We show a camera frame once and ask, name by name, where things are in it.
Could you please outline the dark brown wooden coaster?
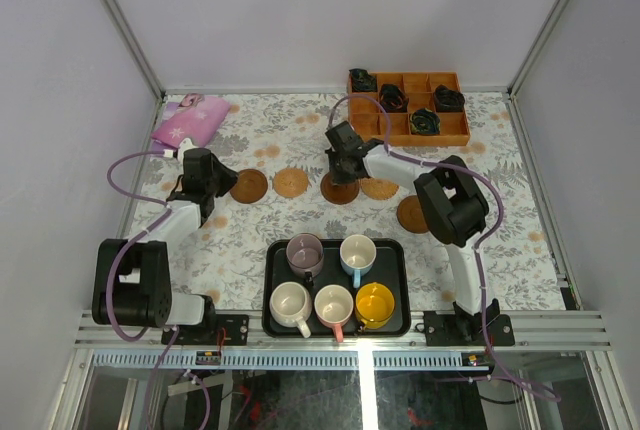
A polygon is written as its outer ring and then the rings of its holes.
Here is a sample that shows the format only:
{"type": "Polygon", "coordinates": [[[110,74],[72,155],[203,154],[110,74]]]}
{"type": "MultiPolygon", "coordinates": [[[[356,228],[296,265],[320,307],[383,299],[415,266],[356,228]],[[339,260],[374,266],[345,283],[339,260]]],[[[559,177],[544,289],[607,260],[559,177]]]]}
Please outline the dark brown wooden coaster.
{"type": "Polygon", "coordinates": [[[261,200],[268,190],[266,176],[256,169],[244,169],[230,190],[231,197],[242,204],[253,204],[261,200]]]}
{"type": "Polygon", "coordinates": [[[330,173],[326,173],[320,184],[321,194],[325,200],[335,205],[346,205],[354,201],[360,192],[357,182],[336,184],[330,173]]]}
{"type": "Polygon", "coordinates": [[[429,231],[416,195],[408,196],[400,202],[396,216],[399,224],[408,232],[424,234],[429,231]]]}

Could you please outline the woven rattan coaster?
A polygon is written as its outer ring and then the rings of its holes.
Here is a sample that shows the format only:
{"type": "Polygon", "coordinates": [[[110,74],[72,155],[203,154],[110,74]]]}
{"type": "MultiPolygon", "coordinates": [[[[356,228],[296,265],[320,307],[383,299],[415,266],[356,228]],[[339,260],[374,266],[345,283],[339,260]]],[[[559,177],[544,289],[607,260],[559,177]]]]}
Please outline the woven rattan coaster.
{"type": "Polygon", "coordinates": [[[399,186],[384,179],[363,178],[360,180],[360,188],[367,197],[383,201],[392,198],[397,193],[399,186]]]}
{"type": "Polygon", "coordinates": [[[285,198],[296,198],[304,194],[309,186],[307,174],[299,168],[287,167],[276,173],[274,191],[285,198]]]}

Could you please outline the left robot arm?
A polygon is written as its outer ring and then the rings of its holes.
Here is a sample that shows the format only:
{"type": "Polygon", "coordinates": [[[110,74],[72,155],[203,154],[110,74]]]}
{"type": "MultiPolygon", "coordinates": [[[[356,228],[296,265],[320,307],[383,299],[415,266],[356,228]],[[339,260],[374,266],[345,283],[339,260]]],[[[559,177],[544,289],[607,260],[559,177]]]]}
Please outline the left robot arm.
{"type": "Polygon", "coordinates": [[[183,240],[207,222],[215,200],[238,181],[238,173],[222,164],[206,148],[149,152],[175,158],[182,173],[169,197],[158,203],[163,212],[138,233],[125,239],[106,239],[97,254],[92,318],[110,325],[126,341],[135,336],[125,326],[181,327],[197,344],[212,342],[219,321],[211,298],[172,291],[170,255],[183,240]]]}

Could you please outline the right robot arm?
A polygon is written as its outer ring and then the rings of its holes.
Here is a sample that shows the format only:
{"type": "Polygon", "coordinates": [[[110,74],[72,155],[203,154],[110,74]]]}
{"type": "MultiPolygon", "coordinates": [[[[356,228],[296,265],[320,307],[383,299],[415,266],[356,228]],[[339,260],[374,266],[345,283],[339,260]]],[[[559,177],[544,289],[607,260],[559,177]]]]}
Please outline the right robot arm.
{"type": "Polygon", "coordinates": [[[364,178],[390,181],[413,189],[428,230],[445,246],[454,277],[456,332],[467,344],[488,337],[489,295],[484,257],[479,248],[486,229],[488,202],[478,184],[481,176],[451,156],[430,162],[396,150],[379,139],[364,141],[348,122],[326,131],[329,169],[337,184],[364,178]]]}

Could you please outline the pink folded cloth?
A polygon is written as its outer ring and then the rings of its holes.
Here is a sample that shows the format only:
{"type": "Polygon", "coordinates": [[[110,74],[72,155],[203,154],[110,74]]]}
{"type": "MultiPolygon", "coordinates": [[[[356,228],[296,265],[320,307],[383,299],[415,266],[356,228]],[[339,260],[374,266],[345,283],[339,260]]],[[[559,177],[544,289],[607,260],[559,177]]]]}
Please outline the pink folded cloth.
{"type": "Polygon", "coordinates": [[[151,150],[182,163],[186,151],[210,143],[231,108],[223,98],[197,93],[168,103],[169,117],[152,133],[151,150]]]}

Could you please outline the rolled dark sock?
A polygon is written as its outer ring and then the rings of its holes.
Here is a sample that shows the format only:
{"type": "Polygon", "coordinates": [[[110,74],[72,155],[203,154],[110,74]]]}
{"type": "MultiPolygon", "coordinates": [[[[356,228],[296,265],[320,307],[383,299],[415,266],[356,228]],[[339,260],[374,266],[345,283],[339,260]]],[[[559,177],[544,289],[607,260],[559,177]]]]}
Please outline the rolled dark sock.
{"type": "Polygon", "coordinates": [[[409,128],[413,135],[439,135],[440,127],[441,120],[439,116],[427,108],[420,108],[409,116],[409,128]]]}
{"type": "Polygon", "coordinates": [[[379,103],[387,113],[405,113],[409,99],[399,86],[385,83],[379,89],[379,103]]]}
{"type": "Polygon", "coordinates": [[[377,76],[365,69],[350,69],[349,79],[353,93],[376,93],[378,91],[377,76]]]}
{"type": "Polygon", "coordinates": [[[433,92],[434,104],[438,113],[457,113],[464,110],[465,97],[456,90],[439,85],[433,92]]]}

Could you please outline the orange compartment organizer box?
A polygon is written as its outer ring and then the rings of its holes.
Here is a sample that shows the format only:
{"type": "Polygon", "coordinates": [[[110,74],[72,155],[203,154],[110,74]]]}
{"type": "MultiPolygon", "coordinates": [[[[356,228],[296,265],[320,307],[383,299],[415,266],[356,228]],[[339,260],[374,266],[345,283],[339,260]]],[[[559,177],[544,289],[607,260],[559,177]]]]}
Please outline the orange compartment organizer box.
{"type": "Polygon", "coordinates": [[[464,146],[466,97],[454,72],[349,71],[349,122],[363,139],[393,146],[464,146]]]}

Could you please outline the blue mug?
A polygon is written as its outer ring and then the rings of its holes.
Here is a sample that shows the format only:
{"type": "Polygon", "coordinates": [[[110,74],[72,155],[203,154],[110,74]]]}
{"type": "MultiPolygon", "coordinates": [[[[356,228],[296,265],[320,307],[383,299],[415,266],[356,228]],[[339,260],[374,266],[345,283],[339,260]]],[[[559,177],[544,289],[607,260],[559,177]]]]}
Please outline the blue mug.
{"type": "Polygon", "coordinates": [[[365,235],[351,235],[341,243],[339,256],[342,270],[351,277],[353,287],[359,289],[376,260],[376,245],[365,235]]]}

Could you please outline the purple mug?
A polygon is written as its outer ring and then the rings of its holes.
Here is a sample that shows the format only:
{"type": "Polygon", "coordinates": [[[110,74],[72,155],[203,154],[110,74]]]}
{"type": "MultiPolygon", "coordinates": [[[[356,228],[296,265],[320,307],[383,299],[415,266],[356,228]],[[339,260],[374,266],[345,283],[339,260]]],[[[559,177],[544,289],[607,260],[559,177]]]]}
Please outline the purple mug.
{"type": "Polygon", "coordinates": [[[324,265],[321,240],[310,233],[296,235],[287,243],[285,253],[293,274],[302,279],[307,287],[313,287],[324,265]]]}

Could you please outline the yellow mug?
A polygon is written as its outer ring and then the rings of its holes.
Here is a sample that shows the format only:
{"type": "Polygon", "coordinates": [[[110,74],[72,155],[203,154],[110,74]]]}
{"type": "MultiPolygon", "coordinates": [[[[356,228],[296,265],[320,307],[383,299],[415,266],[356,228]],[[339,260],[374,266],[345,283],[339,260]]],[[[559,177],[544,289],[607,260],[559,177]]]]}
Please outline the yellow mug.
{"type": "Polygon", "coordinates": [[[384,327],[391,319],[395,308],[395,297],[388,287],[378,282],[365,284],[355,296],[358,331],[384,327]]]}

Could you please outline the pink mug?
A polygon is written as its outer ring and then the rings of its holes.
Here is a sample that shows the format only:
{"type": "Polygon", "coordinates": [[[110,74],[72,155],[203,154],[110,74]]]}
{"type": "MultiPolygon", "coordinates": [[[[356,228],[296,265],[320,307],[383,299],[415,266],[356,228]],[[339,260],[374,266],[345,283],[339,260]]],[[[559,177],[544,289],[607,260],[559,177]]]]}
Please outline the pink mug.
{"type": "Polygon", "coordinates": [[[354,311],[354,301],[349,290],[336,284],[324,286],[315,296],[314,310],[320,322],[332,331],[335,340],[342,343],[343,327],[354,311]]]}

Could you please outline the cream white mug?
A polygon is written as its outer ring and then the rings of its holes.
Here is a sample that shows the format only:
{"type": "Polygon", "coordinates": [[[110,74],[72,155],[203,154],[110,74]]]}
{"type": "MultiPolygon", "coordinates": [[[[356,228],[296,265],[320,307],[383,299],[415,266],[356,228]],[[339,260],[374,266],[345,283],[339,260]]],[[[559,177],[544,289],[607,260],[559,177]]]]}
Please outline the cream white mug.
{"type": "Polygon", "coordinates": [[[296,282],[277,286],[270,297],[269,309],[275,321],[286,328],[295,328],[303,338],[311,336],[307,321],[312,312],[310,293],[296,282]]]}

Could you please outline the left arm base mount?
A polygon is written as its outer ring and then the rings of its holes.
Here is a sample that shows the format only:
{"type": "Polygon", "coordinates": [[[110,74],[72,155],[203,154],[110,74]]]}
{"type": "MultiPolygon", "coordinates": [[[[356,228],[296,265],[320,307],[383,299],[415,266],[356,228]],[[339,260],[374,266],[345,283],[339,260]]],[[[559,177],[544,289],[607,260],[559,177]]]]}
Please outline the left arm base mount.
{"type": "Polygon", "coordinates": [[[245,346],[250,318],[247,314],[218,314],[211,327],[181,327],[175,345],[197,347],[245,346]]]}

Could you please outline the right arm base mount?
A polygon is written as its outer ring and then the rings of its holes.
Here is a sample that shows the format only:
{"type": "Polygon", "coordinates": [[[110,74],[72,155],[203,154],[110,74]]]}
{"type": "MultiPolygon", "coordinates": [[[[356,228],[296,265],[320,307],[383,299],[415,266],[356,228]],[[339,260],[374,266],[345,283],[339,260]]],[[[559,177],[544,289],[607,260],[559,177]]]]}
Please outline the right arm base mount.
{"type": "Polygon", "coordinates": [[[512,347],[515,337],[511,319],[501,312],[499,302],[493,298],[485,309],[485,325],[482,313],[468,314],[457,303],[453,304],[452,314],[439,314],[435,311],[423,313],[423,326],[426,344],[434,347],[480,346],[486,344],[483,330],[486,330],[489,343],[497,347],[512,347]]]}

